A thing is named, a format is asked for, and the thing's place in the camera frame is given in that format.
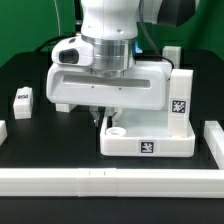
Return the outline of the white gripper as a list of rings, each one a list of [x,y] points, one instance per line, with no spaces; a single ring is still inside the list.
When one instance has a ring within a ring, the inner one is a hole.
[[[52,103],[111,108],[110,124],[117,126],[121,108],[161,110],[165,106],[172,66],[165,61],[137,61],[117,77],[95,74],[90,68],[53,64],[46,82],[46,95]],[[90,107],[95,126],[100,112]]]

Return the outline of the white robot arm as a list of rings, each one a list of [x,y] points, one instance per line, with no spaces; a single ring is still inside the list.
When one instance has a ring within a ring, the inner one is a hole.
[[[55,104],[162,110],[172,63],[159,52],[135,59],[146,23],[179,27],[200,0],[81,0],[81,33],[51,54],[46,96]]]

